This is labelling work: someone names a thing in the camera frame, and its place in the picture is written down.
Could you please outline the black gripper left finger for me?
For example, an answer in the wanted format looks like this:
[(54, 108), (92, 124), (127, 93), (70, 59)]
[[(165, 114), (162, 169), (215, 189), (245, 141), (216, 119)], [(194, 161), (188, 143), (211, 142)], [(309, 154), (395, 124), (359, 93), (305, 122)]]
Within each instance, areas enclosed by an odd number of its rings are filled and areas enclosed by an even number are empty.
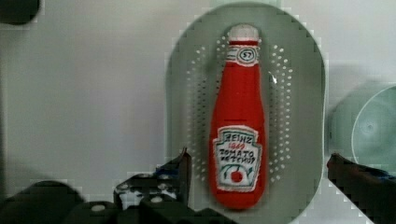
[(140, 173), (118, 184), (113, 200), (120, 209), (136, 207), (149, 196), (167, 195), (187, 204), (191, 187), (191, 155), (183, 147), (178, 156), (152, 173)]

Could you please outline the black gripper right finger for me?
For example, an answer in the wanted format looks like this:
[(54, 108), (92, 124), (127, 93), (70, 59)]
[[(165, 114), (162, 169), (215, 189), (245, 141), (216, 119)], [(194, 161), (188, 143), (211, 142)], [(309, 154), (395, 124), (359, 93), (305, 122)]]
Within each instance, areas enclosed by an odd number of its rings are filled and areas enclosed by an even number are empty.
[(328, 178), (374, 224), (396, 223), (395, 176), (357, 164), (338, 153), (327, 162)]

